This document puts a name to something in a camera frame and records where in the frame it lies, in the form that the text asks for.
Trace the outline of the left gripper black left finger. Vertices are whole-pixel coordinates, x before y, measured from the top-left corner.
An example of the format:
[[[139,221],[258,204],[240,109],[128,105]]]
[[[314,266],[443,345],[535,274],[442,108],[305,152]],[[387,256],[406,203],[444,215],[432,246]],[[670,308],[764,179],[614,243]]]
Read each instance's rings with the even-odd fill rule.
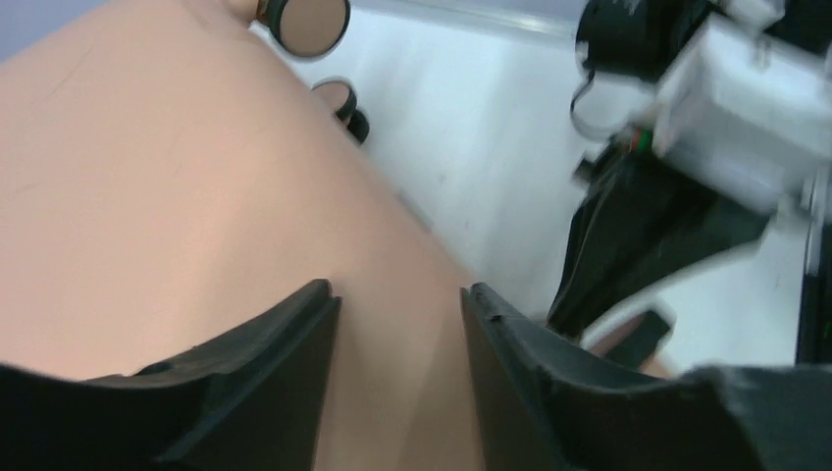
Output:
[[[131,376],[1,369],[5,470],[309,470],[341,300],[312,281]]]

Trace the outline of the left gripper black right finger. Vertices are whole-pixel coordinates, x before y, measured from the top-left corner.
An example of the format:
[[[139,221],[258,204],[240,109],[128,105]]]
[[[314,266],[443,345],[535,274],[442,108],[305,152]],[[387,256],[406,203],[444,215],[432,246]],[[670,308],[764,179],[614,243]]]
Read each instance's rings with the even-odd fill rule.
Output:
[[[827,470],[831,369],[669,380],[596,357],[484,284],[460,293],[490,470]]]

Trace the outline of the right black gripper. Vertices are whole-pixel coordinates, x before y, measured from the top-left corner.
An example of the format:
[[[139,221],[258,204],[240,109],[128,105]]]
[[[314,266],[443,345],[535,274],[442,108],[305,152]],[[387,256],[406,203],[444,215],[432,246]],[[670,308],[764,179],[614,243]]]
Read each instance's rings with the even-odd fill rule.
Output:
[[[648,151],[606,148],[582,160],[587,193],[571,220],[547,325],[579,338],[618,302],[711,256],[760,241],[769,218]]]

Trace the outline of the pink suitcase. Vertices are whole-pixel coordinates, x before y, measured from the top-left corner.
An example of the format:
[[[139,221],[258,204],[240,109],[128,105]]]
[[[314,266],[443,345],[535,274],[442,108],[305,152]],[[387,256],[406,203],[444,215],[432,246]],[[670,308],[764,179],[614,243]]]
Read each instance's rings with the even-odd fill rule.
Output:
[[[250,32],[261,9],[114,1],[3,63],[1,358],[127,372],[325,278],[315,468],[479,470],[470,278]]]

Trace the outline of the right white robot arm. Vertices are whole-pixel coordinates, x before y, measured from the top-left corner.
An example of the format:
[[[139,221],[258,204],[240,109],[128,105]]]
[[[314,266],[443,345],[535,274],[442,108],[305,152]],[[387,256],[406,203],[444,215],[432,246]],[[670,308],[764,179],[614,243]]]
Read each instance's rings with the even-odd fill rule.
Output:
[[[575,178],[547,325],[570,340],[619,301],[758,242],[782,214],[808,223],[796,359],[831,360],[831,5],[827,1],[591,1],[578,24],[584,96],[600,75],[654,101]]]

